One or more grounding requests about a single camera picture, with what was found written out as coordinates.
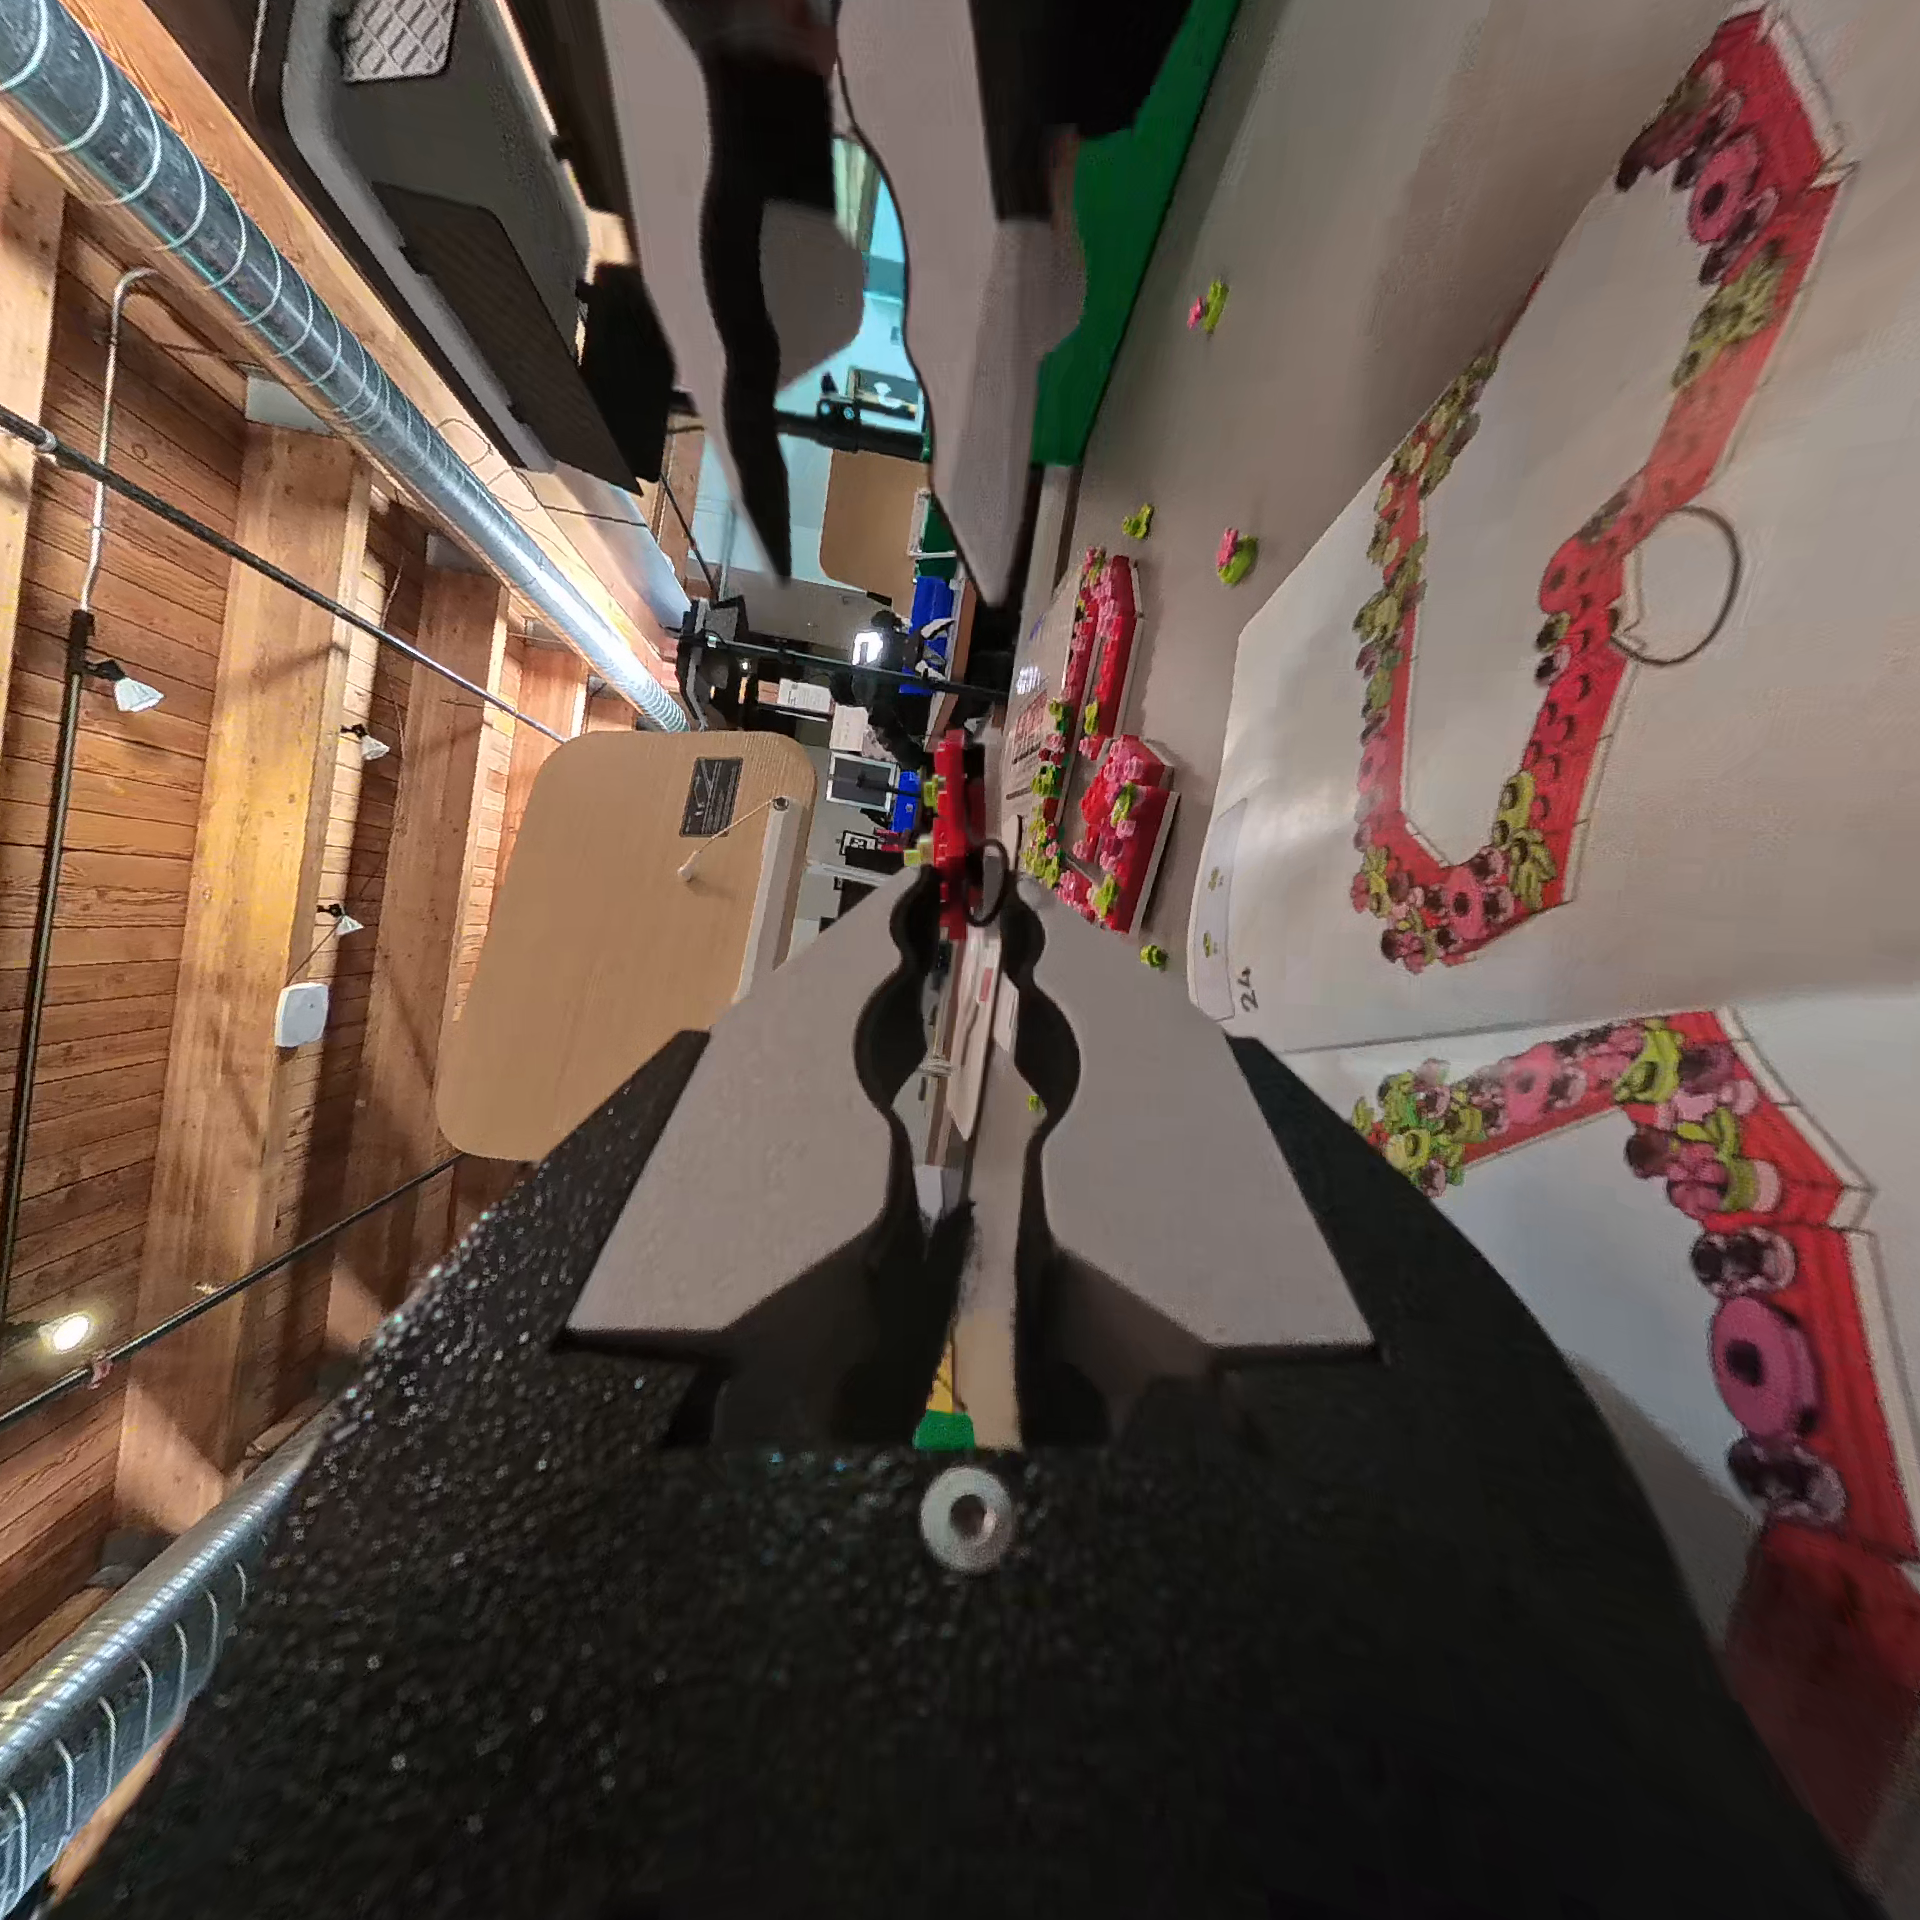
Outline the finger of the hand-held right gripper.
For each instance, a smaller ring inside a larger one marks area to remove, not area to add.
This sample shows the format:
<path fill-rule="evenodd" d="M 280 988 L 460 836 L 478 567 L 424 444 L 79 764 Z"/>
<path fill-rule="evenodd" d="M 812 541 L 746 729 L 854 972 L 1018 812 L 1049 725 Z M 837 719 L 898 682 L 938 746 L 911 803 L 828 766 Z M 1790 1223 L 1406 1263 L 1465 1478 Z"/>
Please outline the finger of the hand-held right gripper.
<path fill-rule="evenodd" d="M 837 221 L 837 5 L 601 2 L 629 228 L 705 444 L 790 579 L 778 396 L 849 348 L 866 268 Z"/>
<path fill-rule="evenodd" d="M 929 484 L 992 604 L 1021 570 L 1047 355 L 1079 322 L 1076 132 L 1056 5 L 845 2 L 838 74 L 902 231 L 902 342 Z"/>

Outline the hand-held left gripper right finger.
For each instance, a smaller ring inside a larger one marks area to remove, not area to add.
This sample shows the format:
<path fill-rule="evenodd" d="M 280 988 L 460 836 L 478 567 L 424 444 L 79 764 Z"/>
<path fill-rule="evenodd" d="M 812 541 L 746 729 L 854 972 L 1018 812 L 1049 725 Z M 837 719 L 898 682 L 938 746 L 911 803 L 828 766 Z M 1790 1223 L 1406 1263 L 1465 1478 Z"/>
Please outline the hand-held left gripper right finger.
<path fill-rule="evenodd" d="M 1014 1230 L 1018 1444 L 1118 1439 L 1162 1386 L 1376 1355 L 1220 1026 L 1032 881 L 1004 907 L 1039 1117 Z"/>

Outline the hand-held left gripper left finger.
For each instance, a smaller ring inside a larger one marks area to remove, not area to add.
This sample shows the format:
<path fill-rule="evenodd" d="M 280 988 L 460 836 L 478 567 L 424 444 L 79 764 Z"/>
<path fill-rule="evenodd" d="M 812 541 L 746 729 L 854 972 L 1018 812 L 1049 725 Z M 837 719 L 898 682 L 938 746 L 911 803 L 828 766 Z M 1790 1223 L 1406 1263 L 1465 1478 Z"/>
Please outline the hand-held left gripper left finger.
<path fill-rule="evenodd" d="M 924 1217 L 896 1111 L 924 1061 L 924 876 L 886 881 L 713 1025 L 568 1311 L 688 1363 L 718 1444 L 911 1439 Z"/>

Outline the red lego bracket piece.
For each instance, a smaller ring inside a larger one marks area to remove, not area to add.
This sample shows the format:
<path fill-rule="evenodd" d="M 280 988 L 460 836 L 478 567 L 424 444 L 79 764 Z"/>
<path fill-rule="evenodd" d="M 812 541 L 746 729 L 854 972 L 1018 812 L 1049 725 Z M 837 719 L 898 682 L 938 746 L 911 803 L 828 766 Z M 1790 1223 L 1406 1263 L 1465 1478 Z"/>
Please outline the red lego bracket piece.
<path fill-rule="evenodd" d="M 985 748 L 974 734 L 948 727 L 938 737 L 924 798 L 942 935 L 962 945 L 985 911 L 986 884 Z"/>

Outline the lego instruction booklet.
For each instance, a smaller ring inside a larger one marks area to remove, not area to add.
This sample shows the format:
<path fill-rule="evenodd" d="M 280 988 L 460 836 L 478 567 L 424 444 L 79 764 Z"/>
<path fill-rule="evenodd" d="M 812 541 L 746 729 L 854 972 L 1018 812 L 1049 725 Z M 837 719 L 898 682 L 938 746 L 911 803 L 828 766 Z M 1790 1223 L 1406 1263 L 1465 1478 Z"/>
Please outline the lego instruction booklet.
<path fill-rule="evenodd" d="M 1716 5 L 1238 637 L 1190 994 L 1518 1292 L 1914 1916 L 1914 5 Z"/>

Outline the green plastic bin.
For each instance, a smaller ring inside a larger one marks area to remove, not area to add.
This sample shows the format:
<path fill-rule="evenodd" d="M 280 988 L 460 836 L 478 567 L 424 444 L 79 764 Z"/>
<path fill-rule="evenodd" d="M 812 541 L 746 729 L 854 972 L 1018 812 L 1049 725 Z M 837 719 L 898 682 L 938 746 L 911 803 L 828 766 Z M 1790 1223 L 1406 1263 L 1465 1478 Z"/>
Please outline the green plastic bin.
<path fill-rule="evenodd" d="M 1032 463 L 1079 467 L 1086 459 L 1238 11 L 1238 2 L 1188 5 L 1130 126 L 1079 150 L 1072 210 L 1086 260 L 1086 300 L 1076 326 L 1039 369 Z"/>

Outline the softbox studio light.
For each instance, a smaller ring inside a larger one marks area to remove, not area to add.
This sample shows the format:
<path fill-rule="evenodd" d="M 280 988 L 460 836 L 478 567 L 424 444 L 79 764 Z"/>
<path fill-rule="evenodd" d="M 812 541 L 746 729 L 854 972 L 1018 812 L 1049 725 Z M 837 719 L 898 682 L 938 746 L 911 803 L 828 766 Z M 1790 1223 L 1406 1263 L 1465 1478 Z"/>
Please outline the softbox studio light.
<path fill-rule="evenodd" d="M 592 382 L 590 201 L 521 28 L 538 5 L 261 2 L 249 95 L 327 234 L 513 469 L 617 490 L 652 427 Z"/>

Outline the wooden flip-top table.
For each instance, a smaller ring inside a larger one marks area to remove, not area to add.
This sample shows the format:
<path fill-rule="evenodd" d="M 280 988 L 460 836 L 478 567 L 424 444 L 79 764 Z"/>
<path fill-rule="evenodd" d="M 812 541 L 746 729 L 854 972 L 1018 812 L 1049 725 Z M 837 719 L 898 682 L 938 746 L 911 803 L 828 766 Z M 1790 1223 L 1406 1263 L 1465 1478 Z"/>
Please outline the wooden flip-top table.
<path fill-rule="evenodd" d="M 590 731 L 519 818 L 439 1057 L 439 1129 L 533 1164 L 788 949 L 817 774 L 764 731 Z"/>

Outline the framed wall picture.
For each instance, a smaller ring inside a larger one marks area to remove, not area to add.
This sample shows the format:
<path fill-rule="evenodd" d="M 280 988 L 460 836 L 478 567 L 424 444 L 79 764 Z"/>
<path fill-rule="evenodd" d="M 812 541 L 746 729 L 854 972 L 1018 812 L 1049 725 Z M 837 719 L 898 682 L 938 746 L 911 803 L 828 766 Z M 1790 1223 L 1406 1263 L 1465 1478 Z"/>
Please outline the framed wall picture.
<path fill-rule="evenodd" d="M 924 394 L 909 372 L 847 369 L 844 374 L 821 372 L 813 415 L 817 422 L 869 435 L 919 435 L 924 430 Z"/>

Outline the silver spiral duct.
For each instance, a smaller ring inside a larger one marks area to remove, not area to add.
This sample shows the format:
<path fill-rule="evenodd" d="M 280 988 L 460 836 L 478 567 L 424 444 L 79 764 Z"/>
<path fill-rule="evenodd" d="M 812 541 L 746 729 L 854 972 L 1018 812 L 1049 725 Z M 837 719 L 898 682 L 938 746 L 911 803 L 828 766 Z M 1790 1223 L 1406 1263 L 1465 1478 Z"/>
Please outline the silver spiral duct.
<path fill-rule="evenodd" d="M 485 486 L 69 6 L 6 2 L 2 63 L 6 126 L 66 188 L 128 217 L 162 276 L 210 300 L 278 383 L 517 589 L 647 725 L 688 729 L 671 685 L 647 670 L 610 614 Z"/>
<path fill-rule="evenodd" d="M 66 1845 L 202 1691 L 321 1427 L 314 1417 L 296 1430 L 4 1690 L 2 1916 L 28 1908 Z"/>

